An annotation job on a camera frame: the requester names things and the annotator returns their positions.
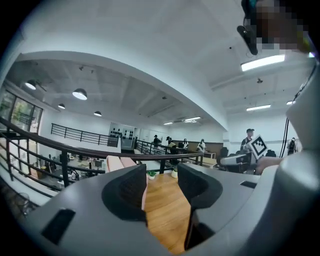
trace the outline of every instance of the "white wall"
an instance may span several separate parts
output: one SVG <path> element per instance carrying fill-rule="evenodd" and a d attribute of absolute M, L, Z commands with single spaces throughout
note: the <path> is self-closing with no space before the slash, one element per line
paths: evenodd
<path fill-rule="evenodd" d="M 222 143 L 224 129 L 218 124 L 174 123 L 170 125 L 169 135 L 173 140 L 189 142 Z"/>
<path fill-rule="evenodd" d="M 101 135 L 108 135 L 111 127 L 111 123 L 113 121 L 107 120 L 105 118 L 97 117 L 97 116 L 89 116 L 79 113 L 70 112 L 67 110 L 62 111 L 54 111 L 51 109 L 44 109 L 41 124 L 39 128 L 39 135 L 45 138 L 55 140 L 57 142 L 61 142 L 70 146 L 79 147 L 79 148 L 87 148 L 92 150 L 100 150 L 100 151 L 107 151 L 107 152 L 121 152 L 121 146 L 118 147 L 111 147 L 105 145 L 97 145 L 89 142 L 78 141 L 74 139 L 64 138 L 58 135 L 51 134 L 52 123 L 61 125 L 64 127 L 77 129 L 85 132 L 96 133 Z M 140 124 L 146 129 L 138 128 L 137 131 L 148 130 L 149 134 L 152 136 L 152 140 L 148 139 L 148 141 L 153 141 L 153 137 L 155 134 L 158 136 L 167 136 L 167 127 L 162 127 L 154 124 Z M 48 157 L 49 154 L 52 157 L 58 157 L 60 155 L 59 150 L 55 150 L 44 145 L 39 145 L 38 153 L 45 157 Z"/>
<path fill-rule="evenodd" d="M 242 140 L 247 136 L 247 129 L 254 129 L 254 136 L 261 135 L 268 149 L 273 150 L 279 156 L 286 124 L 284 112 L 257 111 L 228 116 L 229 131 L 223 135 L 223 145 L 229 149 L 229 154 L 240 150 Z M 289 123 L 287 140 L 292 137 L 298 139 L 297 133 Z"/>

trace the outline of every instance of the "wooden floor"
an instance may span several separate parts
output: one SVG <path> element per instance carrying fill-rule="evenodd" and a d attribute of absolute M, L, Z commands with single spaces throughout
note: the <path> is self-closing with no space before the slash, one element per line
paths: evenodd
<path fill-rule="evenodd" d="M 190 204 L 170 173 L 156 175 L 148 181 L 144 205 L 148 228 L 173 254 L 184 252 Z"/>

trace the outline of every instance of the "computer monitor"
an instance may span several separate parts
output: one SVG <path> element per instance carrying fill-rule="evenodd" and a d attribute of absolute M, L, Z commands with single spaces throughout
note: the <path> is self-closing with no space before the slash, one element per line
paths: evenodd
<path fill-rule="evenodd" d="M 94 165 L 95 167 L 102 168 L 102 161 L 96 160 Z"/>

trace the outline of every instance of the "white ceiling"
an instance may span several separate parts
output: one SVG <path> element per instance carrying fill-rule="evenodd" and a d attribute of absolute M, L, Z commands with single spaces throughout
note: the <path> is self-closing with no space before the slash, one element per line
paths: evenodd
<path fill-rule="evenodd" d="M 313 60 L 292 51 L 262 49 L 252 56 L 237 26 L 243 22 L 240 0 L 58 0 L 53 1 L 54 12 L 43 15 L 45 23 L 21 26 L 29 38 L 41 38 L 42 33 L 64 31 L 81 32 L 83 36 L 99 36 L 108 30 L 123 32 L 126 47 L 138 44 L 138 39 L 149 40 L 146 52 L 165 49 L 172 58 L 199 74 L 211 88 L 212 95 L 222 101 L 227 114 L 245 112 L 246 108 L 272 104 L 285 109 L 297 89 L 311 72 Z M 286 54 L 284 63 L 242 72 L 241 63 L 267 56 Z M 161 122 L 202 115 L 196 108 L 181 103 L 159 88 L 132 76 L 96 65 L 61 60 L 21 61 L 15 63 L 8 75 L 21 83 L 37 77 L 46 86 L 52 101 L 60 103 L 71 97 L 76 88 L 84 88 L 89 101 L 100 101 L 106 106 L 131 110 Z"/>
<path fill-rule="evenodd" d="M 6 78 L 55 108 L 63 103 L 67 109 L 72 109 L 75 99 L 72 92 L 82 88 L 88 96 L 82 102 L 83 108 L 79 109 L 82 113 L 86 113 L 88 106 L 97 106 L 99 103 L 102 109 L 97 111 L 102 114 L 120 109 L 151 118 L 160 124 L 196 115 L 185 104 L 150 84 L 95 65 L 66 60 L 19 61 L 13 64 Z M 41 87 L 30 90 L 24 86 L 24 82 L 31 79 L 39 81 Z"/>

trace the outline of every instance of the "pixelated area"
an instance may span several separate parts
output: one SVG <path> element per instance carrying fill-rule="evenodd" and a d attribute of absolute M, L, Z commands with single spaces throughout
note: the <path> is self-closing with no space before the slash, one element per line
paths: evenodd
<path fill-rule="evenodd" d="M 308 27 L 281 0 L 256 1 L 255 10 L 246 13 L 243 26 L 251 34 L 250 43 L 261 45 L 259 49 L 310 52 L 310 45 L 305 40 Z"/>

